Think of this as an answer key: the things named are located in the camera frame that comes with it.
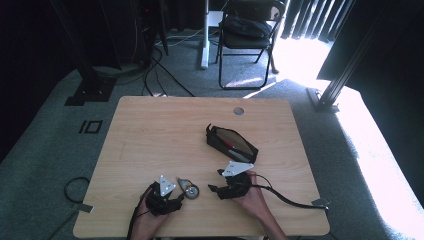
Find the stand base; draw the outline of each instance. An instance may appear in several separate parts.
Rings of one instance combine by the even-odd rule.
[[[84,81],[81,82],[74,96],[66,100],[65,106],[83,106],[85,102],[107,102],[116,83],[114,78],[100,77],[102,84],[94,91],[86,91]]]
[[[337,105],[327,106],[320,102],[321,92],[316,88],[308,88],[309,97],[311,98],[312,104],[314,105],[315,111],[335,113],[339,112]]]

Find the black chair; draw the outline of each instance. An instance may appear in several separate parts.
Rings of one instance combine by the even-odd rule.
[[[217,63],[219,58],[219,86],[222,89],[257,90],[266,85],[268,69],[273,61],[272,50],[284,11],[284,3],[278,0],[229,0],[226,3],[219,28],[218,51],[215,59],[215,63]],[[224,53],[225,48],[231,49],[231,53]],[[257,56],[254,62],[257,63],[265,50],[268,52],[268,63],[262,85],[223,86],[223,56]]]

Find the chair seat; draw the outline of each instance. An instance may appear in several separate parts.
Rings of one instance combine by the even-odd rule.
[[[223,41],[230,49],[267,49],[271,45],[269,38],[247,37],[230,31],[223,32]]]

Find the wooden table top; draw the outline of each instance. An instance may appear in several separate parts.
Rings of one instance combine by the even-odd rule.
[[[235,108],[244,113],[237,115]],[[208,184],[223,187],[218,169],[231,160],[206,144],[206,127],[229,128],[259,149],[252,169],[292,201],[320,198],[290,104],[281,99],[122,97],[74,227],[79,238],[123,237],[140,195],[160,175],[200,189],[170,215],[158,237],[263,236],[260,224],[232,200],[220,200]],[[258,178],[258,183],[267,183]],[[269,208],[288,235],[324,235],[329,223],[322,210],[300,209],[262,190]]]

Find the person's left hand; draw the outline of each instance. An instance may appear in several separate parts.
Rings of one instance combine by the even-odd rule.
[[[149,212],[149,209],[146,206],[146,198],[144,198],[140,203],[136,216],[139,217],[137,217],[134,221],[131,239],[150,240],[155,236],[156,232],[169,217],[169,214],[154,216],[151,212]]]

